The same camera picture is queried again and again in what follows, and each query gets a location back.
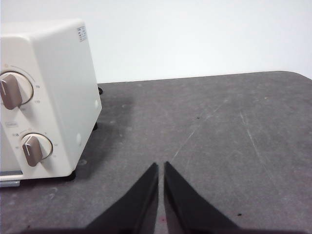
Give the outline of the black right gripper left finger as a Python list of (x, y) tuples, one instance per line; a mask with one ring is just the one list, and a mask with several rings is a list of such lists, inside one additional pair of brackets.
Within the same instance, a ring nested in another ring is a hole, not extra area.
[(153, 163), (129, 191), (87, 227), (89, 234), (153, 234), (158, 208), (158, 165)]

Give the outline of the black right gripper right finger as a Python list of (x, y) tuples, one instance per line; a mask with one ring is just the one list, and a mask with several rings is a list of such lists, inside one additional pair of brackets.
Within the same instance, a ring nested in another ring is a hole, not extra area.
[(164, 164), (164, 204), (171, 234), (244, 233), (197, 193), (169, 162)]

